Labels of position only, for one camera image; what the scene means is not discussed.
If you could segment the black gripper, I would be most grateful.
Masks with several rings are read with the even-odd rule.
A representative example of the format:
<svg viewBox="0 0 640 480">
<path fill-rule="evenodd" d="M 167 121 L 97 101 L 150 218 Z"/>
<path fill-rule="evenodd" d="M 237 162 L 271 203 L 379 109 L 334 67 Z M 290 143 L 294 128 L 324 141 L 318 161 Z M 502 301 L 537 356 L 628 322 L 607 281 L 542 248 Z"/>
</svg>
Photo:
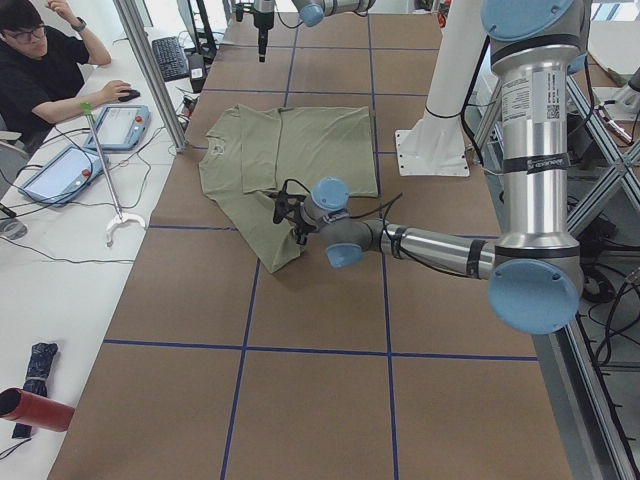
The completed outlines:
<svg viewBox="0 0 640 480">
<path fill-rule="evenodd" d="M 316 232 L 315 222 L 306 220 L 301 210 L 295 210 L 291 223 L 293 224 L 293 235 L 296 244 L 306 247 L 308 235 Z"/>
<path fill-rule="evenodd" d="M 258 29 L 258 59 L 260 63 L 266 61 L 267 32 L 273 28 L 273 12 L 253 11 L 254 26 Z"/>
</svg>

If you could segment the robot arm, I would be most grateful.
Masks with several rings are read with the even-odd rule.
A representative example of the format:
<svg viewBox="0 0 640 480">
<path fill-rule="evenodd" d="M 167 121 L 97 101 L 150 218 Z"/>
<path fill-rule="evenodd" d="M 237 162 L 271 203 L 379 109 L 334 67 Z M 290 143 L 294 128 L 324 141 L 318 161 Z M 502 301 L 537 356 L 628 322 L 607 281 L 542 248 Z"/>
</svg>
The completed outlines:
<svg viewBox="0 0 640 480">
<path fill-rule="evenodd" d="M 375 0 L 293 0 L 299 21 L 313 27 L 324 18 L 342 14 L 365 14 L 376 3 Z M 276 2 L 267 0 L 251 1 L 236 6 L 236 20 L 240 22 L 244 14 L 253 16 L 253 25 L 258 30 L 258 61 L 264 63 L 268 48 L 269 31 L 274 27 Z"/>
<path fill-rule="evenodd" d="M 586 54 L 586 1 L 486 1 L 480 19 L 491 47 L 501 108 L 503 214 L 495 241 L 359 221 L 337 178 L 320 180 L 275 213 L 298 243 L 321 235 L 330 264 L 367 251 L 409 259 L 457 277 L 484 279 L 495 314 L 507 325 L 547 335 L 575 317 L 583 289 L 580 247 L 567 228 L 567 78 Z"/>
</svg>

